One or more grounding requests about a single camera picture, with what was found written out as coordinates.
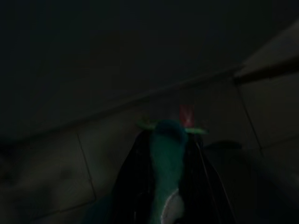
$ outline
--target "plush toy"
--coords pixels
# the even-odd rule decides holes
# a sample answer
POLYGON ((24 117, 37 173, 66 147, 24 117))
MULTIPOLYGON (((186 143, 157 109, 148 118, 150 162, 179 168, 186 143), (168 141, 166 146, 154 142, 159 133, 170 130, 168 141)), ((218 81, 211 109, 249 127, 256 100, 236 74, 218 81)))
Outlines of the plush toy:
POLYGON ((151 142, 150 156, 156 180, 155 196, 149 224, 174 223, 183 216, 182 200, 170 206, 178 195, 178 185, 183 174, 183 157, 188 135, 184 128, 172 120, 164 120, 156 126, 151 142))

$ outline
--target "tiled floor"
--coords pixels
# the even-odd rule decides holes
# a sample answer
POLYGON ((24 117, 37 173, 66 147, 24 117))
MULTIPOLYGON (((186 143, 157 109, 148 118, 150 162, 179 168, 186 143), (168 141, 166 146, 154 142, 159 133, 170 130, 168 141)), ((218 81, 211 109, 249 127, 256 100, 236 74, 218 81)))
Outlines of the tiled floor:
MULTIPOLYGON (((250 91, 250 86, 241 88, 249 114, 254 116, 258 112, 252 104, 259 93, 250 91)), ((257 100, 257 103, 258 106, 262 105, 261 100, 257 100)), ((174 91, 140 102, 120 113, 33 140, 20 147, 20 154, 14 165, 14 171, 19 177, 15 191, 19 195, 12 200, 12 210, 21 216, 22 223, 80 223, 86 209, 110 192, 117 173, 140 132, 135 121, 145 114, 152 118, 175 119, 178 117, 179 104, 195 104, 196 123, 210 130, 210 134, 203 137, 206 144, 218 140, 235 140, 244 145, 247 153, 259 155, 256 137, 240 95, 231 80, 174 91)), ((271 138, 259 131, 260 121, 270 122, 270 118, 253 119, 260 141, 263 145, 269 144, 271 138)), ((267 150, 266 156, 280 160, 279 147, 267 150)), ((290 159, 292 150, 289 155, 285 155, 290 159)))
POLYGON ((241 87, 242 97, 263 147, 299 136, 299 74, 241 87))
POLYGON ((288 140, 263 150, 264 156, 278 166, 299 174, 299 138, 288 140))

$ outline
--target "tile grout line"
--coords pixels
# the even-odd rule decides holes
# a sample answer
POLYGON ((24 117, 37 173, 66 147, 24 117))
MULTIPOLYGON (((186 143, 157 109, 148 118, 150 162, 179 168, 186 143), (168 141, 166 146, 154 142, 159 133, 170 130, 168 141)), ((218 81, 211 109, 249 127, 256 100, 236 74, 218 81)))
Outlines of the tile grout line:
POLYGON ((53 215, 55 215, 57 213, 68 212, 68 211, 73 210, 73 209, 78 209, 78 208, 84 207, 84 206, 86 206, 88 204, 91 204, 93 202, 94 201, 90 201, 90 202, 79 204, 79 205, 76 205, 76 206, 73 206, 73 207, 70 207, 70 208, 67 208, 67 209, 56 210, 56 211, 53 211, 53 212, 50 212, 50 213, 47 213, 47 214, 44 214, 44 215, 41 215, 41 216, 37 216, 37 217, 31 219, 30 221, 33 222, 33 221, 37 221, 39 219, 43 219, 43 218, 46 218, 46 217, 49 217, 49 216, 53 216, 53 215))
POLYGON ((79 141, 79 145, 80 145, 80 148, 81 148, 81 151, 82 151, 82 154, 83 154, 84 162, 85 162, 87 173, 88 173, 89 180, 90 180, 90 185, 91 185, 92 190, 93 190, 93 197, 94 197, 93 202, 96 202, 97 201, 97 195, 95 193, 95 189, 94 189, 94 186, 93 186, 92 176, 91 176, 90 169, 89 169, 89 166, 88 166, 88 163, 87 163, 87 159, 86 159, 86 156, 85 156, 85 153, 84 153, 84 150, 83 150, 83 147, 82 147, 82 143, 81 143, 81 140, 80 140, 80 137, 79 137, 79 134, 78 134, 77 131, 76 131, 76 135, 77 135, 77 139, 79 141))
POLYGON ((280 141, 277 141, 277 142, 274 142, 272 144, 269 144, 269 145, 265 146, 264 149, 272 148, 272 147, 277 146, 277 145, 283 145, 283 144, 285 144, 285 143, 287 143, 289 141, 294 141, 296 139, 299 139, 299 134, 296 134, 296 135, 291 136, 289 138, 285 138, 285 139, 282 139, 280 141))
POLYGON ((88 204, 91 204, 91 203, 94 203, 97 201, 97 196, 96 196, 96 193, 95 193, 95 189, 94 189, 94 186, 93 186, 93 182, 92 182, 92 177, 91 177, 91 173, 90 173, 90 169, 88 167, 88 164, 87 164, 87 159, 86 159, 86 156, 85 156, 85 153, 83 151, 83 147, 82 147, 82 143, 81 143, 81 140, 79 138, 79 134, 78 132, 76 131, 76 136, 77 136, 77 139, 79 141, 79 145, 80 145, 80 149, 82 151, 82 154, 83 154, 83 158, 84 158, 84 162, 86 164, 86 169, 87 169, 87 173, 88 173, 88 176, 89 176, 89 181, 90 181, 90 184, 91 184, 91 187, 92 187, 92 191, 93 191, 93 197, 94 199, 92 201, 89 201, 89 202, 86 202, 86 203, 83 203, 83 204, 79 204, 79 205, 76 205, 76 206, 73 206, 73 207, 70 207, 70 208, 67 208, 67 209, 63 209, 63 210, 56 210, 56 211, 53 211, 53 212, 50 212, 48 214, 44 214, 44 215, 41 215, 41 216, 38 216, 38 217, 35 217, 33 219, 31 219, 30 221, 36 221, 36 220, 39 220, 39 219, 42 219, 42 218, 45 218, 45 217, 49 217, 49 216, 53 216, 57 213, 62 213, 62 212, 67 212, 67 211, 70 211, 70 210, 73 210, 73 209, 78 209, 80 207, 84 207, 88 204))
POLYGON ((253 134, 254 134, 254 136, 256 137, 256 141, 257 141, 257 144, 258 144, 258 147, 259 147, 259 152, 260 152, 261 156, 264 157, 264 154, 263 154, 263 148, 262 148, 261 142, 260 142, 260 140, 259 140, 259 138, 258 138, 258 135, 257 135, 257 133, 256 133, 256 129, 255 129, 254 126, 253 126, 253 122, 252 122, 252 120, 251 120, 251 117, 250 117, 249 112, 248 112, 248 110, 247 110, 247 107, 246 107, 246 105, 245 105, 244 99, 243 99, 243 97, 242 97, 242 95, 241 95, 241 91, 240 91, 240 89, 239 89, 239 86, 238 86, 237 84, 235 84, 235 87, 237 88, 237 92, 238 92, 238 95, 239 95, 239 99, 241 100, 241 104, 242 104, 243 109, 244 109, 244 111, 245 111, 245 113, 246 113, 247 119, 248 119, 248 121, 249 121, 249 123, 250 123, 250 126, 251 126, 251 128, 252 128, 253 134))

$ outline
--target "wall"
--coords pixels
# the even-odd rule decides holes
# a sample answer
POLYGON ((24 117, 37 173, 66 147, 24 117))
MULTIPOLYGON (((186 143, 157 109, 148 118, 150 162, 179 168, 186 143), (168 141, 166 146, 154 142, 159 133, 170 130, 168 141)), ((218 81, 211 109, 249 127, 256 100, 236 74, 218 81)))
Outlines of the wall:
POLYGON ((6 141, 240 64, 299 15, 295 0, 0 4, 0 136, 6 141))
POLYGON ((299 20, 275 36, 244 62, 245 68, 237 75, 271 66, 299 55, 299 20))

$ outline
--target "floor tile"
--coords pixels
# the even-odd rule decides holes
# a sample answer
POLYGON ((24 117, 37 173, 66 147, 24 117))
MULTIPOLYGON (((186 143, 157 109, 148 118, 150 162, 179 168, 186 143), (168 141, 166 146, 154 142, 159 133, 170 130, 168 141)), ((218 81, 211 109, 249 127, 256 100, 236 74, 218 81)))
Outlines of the floor tile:
POLYGON ((278 167, 299 174, 299 138, 265 148, 263 154, 278 167))
POLYGON ((29 143, 15 169, 14 205, 22 219, 33 219, 94 200, 79 140, 75 132, 51 134, 29 143))
POLYGON ((31 221, 30 224, 81 224, 90 205, 31 221))
POLYGON ((97 197, 109 193, 131 150, 137 134, 140 113, 134 108, 78 127, 78 135, 97 197))
POLYGON ((268 147, 299 135, 299 75, 240 86, 261 145, 268 147))
POLYGON ((256 137, 243 108, 236 87, 230 80, 194 88, 195 122, 209 130, 204 144, 220 140, 241 143, 258 154, 256 137))

